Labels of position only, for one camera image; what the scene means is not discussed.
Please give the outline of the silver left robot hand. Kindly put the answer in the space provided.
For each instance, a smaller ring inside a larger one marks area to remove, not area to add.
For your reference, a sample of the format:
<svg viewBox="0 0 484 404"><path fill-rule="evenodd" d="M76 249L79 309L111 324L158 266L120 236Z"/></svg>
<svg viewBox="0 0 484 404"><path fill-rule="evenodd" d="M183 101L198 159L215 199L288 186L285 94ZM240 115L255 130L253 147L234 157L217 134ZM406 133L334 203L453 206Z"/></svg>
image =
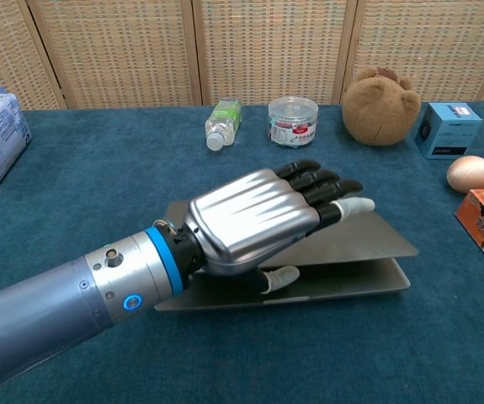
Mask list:
<svg viewBox="0 0 484 404"><path fill-rule="evenodd" d="M322 229L375 209L363 188L310 159L262 168L189 202L183 218L198 245L190 271L201 270L269 295L300 276L294 264L269 271L267 259Z"/></svg>

